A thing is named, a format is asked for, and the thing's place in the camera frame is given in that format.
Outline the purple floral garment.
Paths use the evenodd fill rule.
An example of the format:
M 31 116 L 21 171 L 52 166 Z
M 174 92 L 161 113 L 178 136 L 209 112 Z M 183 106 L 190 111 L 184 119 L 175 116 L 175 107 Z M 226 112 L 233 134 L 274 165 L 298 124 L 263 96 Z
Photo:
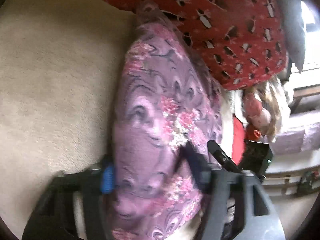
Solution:
M 115 106 L 111 228 L 115 239 L 165 239 L 202 207 L 180 150 L 190 142 L 215 163 L 207 142 L 222 138 L 221 86 L 156 4 L 136 16 Z

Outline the red folded cloth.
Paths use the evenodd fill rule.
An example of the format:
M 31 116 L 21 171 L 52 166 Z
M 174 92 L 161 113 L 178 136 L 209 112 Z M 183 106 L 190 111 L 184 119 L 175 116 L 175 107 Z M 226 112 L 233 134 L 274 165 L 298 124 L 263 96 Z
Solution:
M 238 165 L 245 151 L 245 129 L 243 123 L 233 116 L 232 161 Z

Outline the plastic bag with doll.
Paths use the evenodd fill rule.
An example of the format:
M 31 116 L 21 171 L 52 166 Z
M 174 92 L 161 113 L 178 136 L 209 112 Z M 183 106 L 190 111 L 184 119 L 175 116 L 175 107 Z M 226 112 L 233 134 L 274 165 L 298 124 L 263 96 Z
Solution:
M 246 88 L 242 113 L 248 123 L 248 140 L 275 142 L 291 113 L 280 79 L 274 75 L 268 81 Z

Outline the red patterned pillow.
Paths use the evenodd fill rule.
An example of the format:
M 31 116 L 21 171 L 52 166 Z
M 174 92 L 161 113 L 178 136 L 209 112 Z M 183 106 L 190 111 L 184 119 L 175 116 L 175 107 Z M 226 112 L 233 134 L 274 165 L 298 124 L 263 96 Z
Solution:
M 103 0 L 134 11 L 146 0 Z M 255 85 L 288 62 L 276 0 L 151 0 L 228 90 Z

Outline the beige fleece blanket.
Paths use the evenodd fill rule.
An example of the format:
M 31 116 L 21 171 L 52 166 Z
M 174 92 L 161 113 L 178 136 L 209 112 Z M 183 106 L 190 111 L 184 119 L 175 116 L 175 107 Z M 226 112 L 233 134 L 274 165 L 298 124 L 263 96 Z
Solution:
M 1 6 L 1 218 L 16 237 L 55 172 L 104 155 L 134 20 L 101 0 Z

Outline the window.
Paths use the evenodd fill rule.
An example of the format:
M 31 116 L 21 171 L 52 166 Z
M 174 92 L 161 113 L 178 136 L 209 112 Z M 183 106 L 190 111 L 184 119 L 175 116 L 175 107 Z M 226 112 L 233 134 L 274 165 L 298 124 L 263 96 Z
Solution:
M 305 31 L 305 59 L 303 71 L 319 68 L 319 24 L 315 12 L 301 1 Z

